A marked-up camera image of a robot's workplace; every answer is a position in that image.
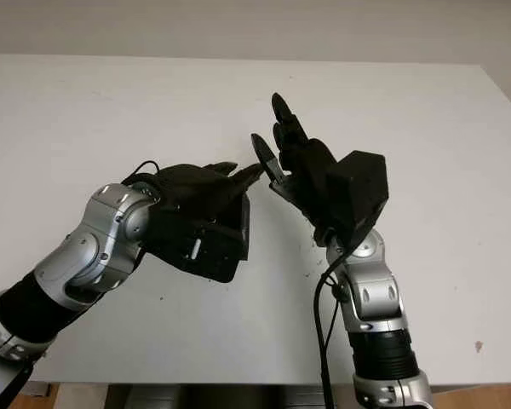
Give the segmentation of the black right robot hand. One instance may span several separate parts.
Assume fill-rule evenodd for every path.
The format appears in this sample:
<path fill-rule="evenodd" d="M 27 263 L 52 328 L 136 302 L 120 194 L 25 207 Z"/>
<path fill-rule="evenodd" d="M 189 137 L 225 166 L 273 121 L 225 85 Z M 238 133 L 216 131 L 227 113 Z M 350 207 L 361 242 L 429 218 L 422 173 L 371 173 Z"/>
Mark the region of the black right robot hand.
<path fill-rule="evenodd" d="M 256 157 L 269 177 L 269 187 L 311 222 L 317 245 L 325 246 L 337 237 L 341 244 L 349 246 L 352 223 L 332 213 L 326 181 L 327 171 L 336 163 L 334 156 L 322 141 L 307 136 L 280 94 L 273 93 L 271 103 L 278 154 L 260 135 L 251 135 Z"/>

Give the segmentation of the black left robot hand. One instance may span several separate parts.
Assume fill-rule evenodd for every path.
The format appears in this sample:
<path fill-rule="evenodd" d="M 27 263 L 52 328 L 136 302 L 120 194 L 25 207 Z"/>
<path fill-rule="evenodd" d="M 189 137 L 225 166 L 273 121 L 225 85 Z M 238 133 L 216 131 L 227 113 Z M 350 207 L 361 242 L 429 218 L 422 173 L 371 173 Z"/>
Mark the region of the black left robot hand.
<path fill-rule="evenodd" d="M 181 215 L 228 224 L 240 218 L 247 191 L 262 173 L 260 164 L 239 169 L 236 163 L 225 161 L 172 165 L 156 177 L 163 202 Z"/>

